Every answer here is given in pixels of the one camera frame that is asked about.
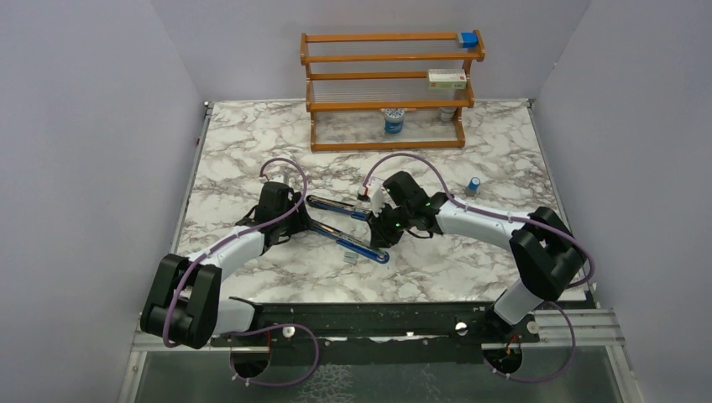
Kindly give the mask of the blue stapler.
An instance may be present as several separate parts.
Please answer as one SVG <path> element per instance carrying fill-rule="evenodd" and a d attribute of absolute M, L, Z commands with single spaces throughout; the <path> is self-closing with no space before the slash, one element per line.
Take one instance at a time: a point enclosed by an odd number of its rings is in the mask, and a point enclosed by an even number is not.
<path fill-rule="evenodd" d="M 313 218 L 311 230 L 343 248 L 343 257 L 346 251 L 350 251 L 359 255 L 357 260 L 369 259 L 377 264 L 389 262 L 388 252 L 385 249 L 372 249 L 369 240 L 364 237 L 370 210 L 315 195 L 307 196 L 306 203 L 311 212 L 318 209 L 331 213 L 329 216 L 319 214 L 317 218 Z"/>

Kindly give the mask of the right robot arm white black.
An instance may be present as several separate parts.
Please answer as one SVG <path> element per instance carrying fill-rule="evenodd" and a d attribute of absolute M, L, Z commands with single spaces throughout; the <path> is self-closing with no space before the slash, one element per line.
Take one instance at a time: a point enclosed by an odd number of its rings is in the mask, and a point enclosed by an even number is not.
<path fill-rule="evenodd" d="M 511 252 L 519 278 L 484 319 L 486 334 L 497 342 L 514 335 L 530 311 L 557 301 L 587 260 L 548 207 L 539 207 L 527 217 L 470 207 L 447 192 L 428 195 L 405 171 L 361 186 L 359 197 L 371 203 L 371 243 L 377 249 L 393 246 L 405 230 L 416 228 L 472 238 Z"/>

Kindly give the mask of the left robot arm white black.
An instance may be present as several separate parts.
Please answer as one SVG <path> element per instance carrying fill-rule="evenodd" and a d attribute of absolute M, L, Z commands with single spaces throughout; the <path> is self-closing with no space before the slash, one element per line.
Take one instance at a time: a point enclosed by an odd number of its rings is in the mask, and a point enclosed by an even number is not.
<path fill-rule="evenodd" d="M 303 192 L 268 181 L 258 203 L 226 236 L 188 256 L 164 256 L 144 303 L 140 330 L 162 338 L 169 348 L 200 349 L 212 336 L 226 332 L 243 344 L 257 343 L 264 333 L 257 304 L 221 297 L 221 284 L 270 248 L 310 229 L 304 201 Z"/>

